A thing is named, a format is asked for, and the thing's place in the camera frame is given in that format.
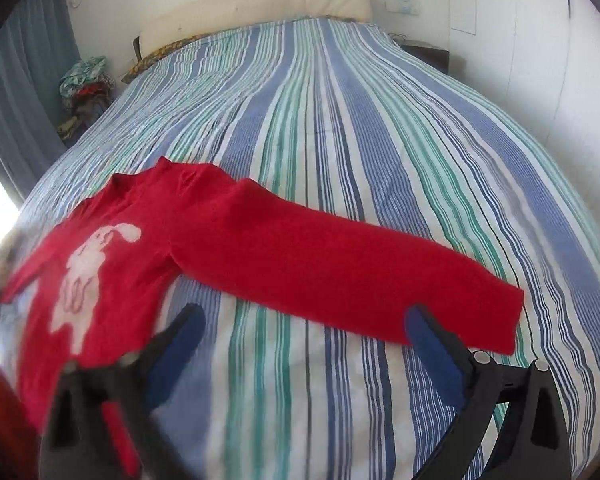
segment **blue and white striped sheet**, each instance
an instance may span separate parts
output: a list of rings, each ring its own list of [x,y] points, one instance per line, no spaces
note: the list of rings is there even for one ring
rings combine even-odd
[[[549,361],[574,474],[600,449],[598,228],[542,147],[480,94],[373,25],[306,19],[222,32],[136,79],[43,177],[20,222],[48,232],[112,173],[142,171],[161,155],[432,238],[523,288],[516,352],[495,358]],[[5,334],[17,332],[30,294],[5,309],[7,363],[17,338]],[[410,478],[453,417],[410,348],[184,277],[159,325],[187,301],[203,305],[206,335],[156,417],[206,478]],[[502,417],[494,414],[467,478],[479,475]]]

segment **pillow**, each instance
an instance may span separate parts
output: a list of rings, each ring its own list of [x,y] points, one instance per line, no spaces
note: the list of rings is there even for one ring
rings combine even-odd
[[[147,25],[140,33],[142,52],[154,52],[175,41],[245,27],[254,23],[333,16],[371,21],[370,0],[197,0]]]

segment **red sweater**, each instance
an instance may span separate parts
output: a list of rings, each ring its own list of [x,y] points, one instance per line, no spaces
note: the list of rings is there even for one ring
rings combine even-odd
[[[470,347],[511,354],[523,292],[435,242],[286,202],[210,164],[115,174],[56,226],[1,302],[38,290],[18,389],[41,429],[58,373],[141,349],[170,283],[213,288],[324,325],[404,344],[404,309],[429,307]]]

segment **white bunny print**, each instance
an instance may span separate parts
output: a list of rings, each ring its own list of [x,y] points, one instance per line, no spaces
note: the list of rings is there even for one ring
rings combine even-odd
[[[129,243],[137,242],[142,231],[131,224],[104,226],[94,232],[88,240],[69,256],[67,273],[60,285],[58,301],[54,307],[50,332],[57,331],[65,323],[71,325],[71,354],[82,351],[82,342],[91,325],[93,309],[100,297],[98,270],[106,256],[102,250],[120,235]]]

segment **curtain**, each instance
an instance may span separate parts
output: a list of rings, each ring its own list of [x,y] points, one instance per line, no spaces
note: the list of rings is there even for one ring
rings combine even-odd
[[[58,86],[79,58],[65,0],[21,0],[0,29],[0,182],[17,206],[66,149]]]

